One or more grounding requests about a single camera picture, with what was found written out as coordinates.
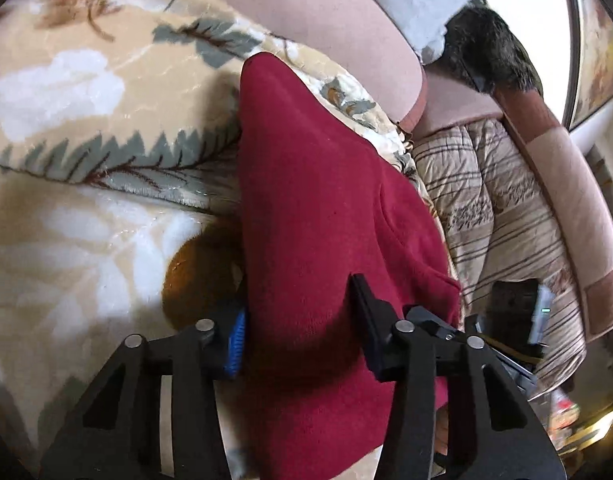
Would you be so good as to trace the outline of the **red knit sweater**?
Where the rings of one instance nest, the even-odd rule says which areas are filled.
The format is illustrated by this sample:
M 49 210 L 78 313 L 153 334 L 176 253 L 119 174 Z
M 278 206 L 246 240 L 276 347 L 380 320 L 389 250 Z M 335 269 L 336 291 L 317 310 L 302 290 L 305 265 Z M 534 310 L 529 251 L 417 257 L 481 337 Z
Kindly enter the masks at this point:
M 449 323 L 459 283 L 410 181 L 276 56 L 244 63 L 239 115 L 252 460 L 264 479 L 331 479 L 383 443 L 393 394 L 352 330 L 349 276 Z

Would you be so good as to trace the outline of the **small black box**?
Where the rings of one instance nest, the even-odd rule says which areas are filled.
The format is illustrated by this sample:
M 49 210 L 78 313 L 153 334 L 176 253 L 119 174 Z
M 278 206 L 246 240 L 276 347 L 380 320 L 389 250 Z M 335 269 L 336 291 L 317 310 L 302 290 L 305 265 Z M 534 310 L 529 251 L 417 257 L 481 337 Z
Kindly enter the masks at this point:
M 537 278 L 496 281 L 485 310 L 485 333 L 509 347 L 541 344 L 554 299 Z

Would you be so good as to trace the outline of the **striped beige quilt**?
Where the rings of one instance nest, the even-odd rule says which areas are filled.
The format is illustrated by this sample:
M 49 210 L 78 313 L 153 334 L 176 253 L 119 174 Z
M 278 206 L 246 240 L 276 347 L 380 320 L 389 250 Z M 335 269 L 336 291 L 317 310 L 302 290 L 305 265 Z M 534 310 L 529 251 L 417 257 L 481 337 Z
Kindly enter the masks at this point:
M 462 286 L 464 315 L 489 307 L 497 281 L 536 278 L 554 293 L 535 375 L 541 392 L 557 388 L 587 349 L 564 237 L 537 177 L 493 118 L 417 141 L 412 156 Z

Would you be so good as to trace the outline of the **pink side cushion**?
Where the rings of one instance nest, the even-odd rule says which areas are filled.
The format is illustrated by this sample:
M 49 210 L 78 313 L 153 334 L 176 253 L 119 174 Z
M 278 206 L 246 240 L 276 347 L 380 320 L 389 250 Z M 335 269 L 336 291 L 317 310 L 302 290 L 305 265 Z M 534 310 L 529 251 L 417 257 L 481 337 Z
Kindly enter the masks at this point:
M 585 336 L 593 341 L 613 329 L 613 217 L 590 166 L 569 132 L 535 90 L 502 84 L 491 96 L 442 68 L 423 70 L 424 105 L 415 140 L 477 119 L 500 119 L 538 177 L 555 212 L 581 295 Z

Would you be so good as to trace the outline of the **floral fleece blanket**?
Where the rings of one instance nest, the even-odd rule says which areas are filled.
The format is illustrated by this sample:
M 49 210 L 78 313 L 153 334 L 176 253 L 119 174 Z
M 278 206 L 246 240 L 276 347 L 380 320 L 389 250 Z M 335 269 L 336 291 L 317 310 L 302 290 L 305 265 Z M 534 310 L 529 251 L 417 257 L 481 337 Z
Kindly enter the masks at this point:
M 31 472 L 121 338 L 168 336 L 247 283 L 240 77 L 276 56 L 413 185 L 403 131 L 319 50 L 224 0 L 0 10 L 0 435 Z M 218 388 L 232 474 L 264 479 L 244 379 Z

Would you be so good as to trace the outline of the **dark furry cushion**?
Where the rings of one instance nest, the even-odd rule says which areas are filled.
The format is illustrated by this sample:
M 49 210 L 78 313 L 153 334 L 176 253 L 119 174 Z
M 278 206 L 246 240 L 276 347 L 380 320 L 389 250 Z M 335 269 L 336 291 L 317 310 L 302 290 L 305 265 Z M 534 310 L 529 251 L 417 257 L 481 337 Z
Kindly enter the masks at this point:
M 540 76 L 503 18 L 489 6 L 465 6 L 445 26 L 440 66 L 480 93 L 496 88 L 537 90 Z

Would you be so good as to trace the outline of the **pink quilted headboard cushion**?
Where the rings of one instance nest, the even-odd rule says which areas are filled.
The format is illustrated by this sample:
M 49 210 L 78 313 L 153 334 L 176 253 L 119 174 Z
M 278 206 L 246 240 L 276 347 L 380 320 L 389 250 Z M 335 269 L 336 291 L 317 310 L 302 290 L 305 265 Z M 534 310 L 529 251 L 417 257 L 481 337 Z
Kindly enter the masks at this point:
M 405 132 L 427 88 L 413 49 L 374 0 L 224 0 L 274 34 L 326 54 L 361 82 Z

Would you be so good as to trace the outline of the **framed wall painting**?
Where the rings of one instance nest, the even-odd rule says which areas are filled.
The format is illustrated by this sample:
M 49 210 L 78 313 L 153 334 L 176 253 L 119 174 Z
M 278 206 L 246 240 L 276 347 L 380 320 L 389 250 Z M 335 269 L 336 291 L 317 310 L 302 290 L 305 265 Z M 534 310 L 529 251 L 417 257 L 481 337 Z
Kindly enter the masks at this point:
M 613 100 L 613 19 L 602 0 L 567 0 L 570 79 L 564 120 L 572 131 Z

